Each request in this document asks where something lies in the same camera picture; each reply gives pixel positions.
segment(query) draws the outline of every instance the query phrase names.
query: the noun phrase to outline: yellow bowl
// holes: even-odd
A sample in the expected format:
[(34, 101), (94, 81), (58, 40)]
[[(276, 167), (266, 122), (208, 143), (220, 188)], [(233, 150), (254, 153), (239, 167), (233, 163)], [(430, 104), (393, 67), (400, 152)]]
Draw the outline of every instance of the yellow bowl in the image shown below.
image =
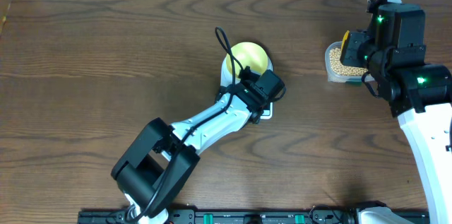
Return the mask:
[[(250, 66), (252, 71), (260, 74), (263, 74), (267, 70), (268, 56), (260, 45), (253, 42), (241, 42), (231, 47), (231, 50), (232, 55), (240, 61), (243, 68)], [(226, 57), (227, 70), (232, 74), (231, 59), (228, 54), (226, 54)], [(234, 61), (234, 65), (235, 75), (239, 76), (240, 66), (236, 61)]]

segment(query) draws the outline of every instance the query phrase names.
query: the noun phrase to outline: green led light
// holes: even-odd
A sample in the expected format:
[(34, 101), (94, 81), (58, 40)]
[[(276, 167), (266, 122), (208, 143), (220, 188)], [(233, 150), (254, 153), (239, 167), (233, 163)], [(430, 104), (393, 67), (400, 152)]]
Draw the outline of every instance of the green led light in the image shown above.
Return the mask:
[(419, 78), (417, 78), (417, 82), (418, 83), (425, 83), (425, 82), (427, 82), (427, 80), (425, 78), (423, 78), (423, 77), (419, 77)]

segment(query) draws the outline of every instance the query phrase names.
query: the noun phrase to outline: white robotic arm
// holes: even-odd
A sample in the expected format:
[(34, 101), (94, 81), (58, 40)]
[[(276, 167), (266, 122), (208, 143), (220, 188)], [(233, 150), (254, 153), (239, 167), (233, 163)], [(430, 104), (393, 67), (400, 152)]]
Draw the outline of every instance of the white robotic arm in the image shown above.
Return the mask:
[[(199, 155), (223, 136), (247, 123), (258, 123), (264, 107), (278, 100), (284, 83), (271, 71), (262, 75), (246, 67), (241, 82), (222, 88), (218, 101), (196, 116), (170, 126), (151, 121), (112, 170), (119, 188), (131, 202), (126, 222), (162, 224), (165, 209), (184, 186)], [(149, 151), (163, 154), (169, 164), (163, 170)]]
[[(429, 105), (425, 112), (414, 109), (398, 116), (400, 128), (410, 143), (429, 207), (430, 223), (452, 223), (452, 152), (450, 103)], [(361, 224), (408, 224), (387, 207), (365, 208), (357, 215)]]

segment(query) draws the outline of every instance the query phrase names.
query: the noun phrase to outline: wood grain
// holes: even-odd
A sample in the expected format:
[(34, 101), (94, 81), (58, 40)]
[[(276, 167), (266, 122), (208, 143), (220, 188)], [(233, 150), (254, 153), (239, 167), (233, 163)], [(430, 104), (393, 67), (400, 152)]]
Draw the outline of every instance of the wood grain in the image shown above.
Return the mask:
[[(452, 0), (404, 1), (427, 13), (427, 61), (452, 67)], [(367, 26), (366, 2), (13, 0), (0, 41), (0, 219), (75, 223), (81, 208), (124, 205), (109, 172), (143, 126), (212, 105), (217, 25), (233, 43), (264, 43), (287, 94), (270, 121), (204, 152), (176, 203), (426, 208), (388, 105), (327, 82), (324, 52)]]

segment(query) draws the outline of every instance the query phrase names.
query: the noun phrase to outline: wooden table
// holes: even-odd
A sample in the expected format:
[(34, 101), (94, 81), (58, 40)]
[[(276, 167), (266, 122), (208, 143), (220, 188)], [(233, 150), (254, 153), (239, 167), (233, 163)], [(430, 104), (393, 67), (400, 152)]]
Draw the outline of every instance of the wooden table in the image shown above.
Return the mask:
[[(452, 0), (427, 13), (427, 61), (452, 67)], [(176, 203), (311, 208), (380, 200), (426, 208), (410, 147), (388, 104), (329, 83), (324, 52), (366, 28), (367, 0), (13, 0), (0, 40), (0, 219), (75, 223), (126, 203), (109, 173), (151, 119), (213, 104), (233, 44), (270, 50), (287, 94), (274, 116), (226, 136)]]

